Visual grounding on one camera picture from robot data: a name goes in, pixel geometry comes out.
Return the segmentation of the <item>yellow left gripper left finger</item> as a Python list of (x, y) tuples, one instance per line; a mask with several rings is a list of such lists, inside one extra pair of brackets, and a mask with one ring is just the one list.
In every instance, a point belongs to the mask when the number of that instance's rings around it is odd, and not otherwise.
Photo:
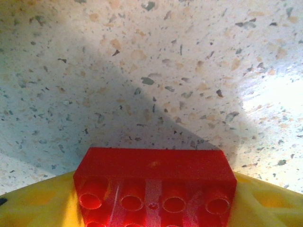
[(69, 172), (0, 196), (0, 227), (85, 227)]

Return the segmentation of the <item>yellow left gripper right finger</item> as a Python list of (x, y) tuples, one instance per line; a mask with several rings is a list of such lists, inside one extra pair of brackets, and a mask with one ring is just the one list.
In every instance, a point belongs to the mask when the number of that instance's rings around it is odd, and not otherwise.
[(238, 182), (227, 227), (303, 227), (303, 194), (234, 174)]

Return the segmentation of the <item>red lego brick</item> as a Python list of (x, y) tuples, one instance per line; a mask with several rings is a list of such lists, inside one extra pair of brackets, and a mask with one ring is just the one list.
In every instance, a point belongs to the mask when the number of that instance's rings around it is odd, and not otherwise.
[(90, 148), (73, 179), (85, 227), (227, 227), (237, 186), (221, 150)]

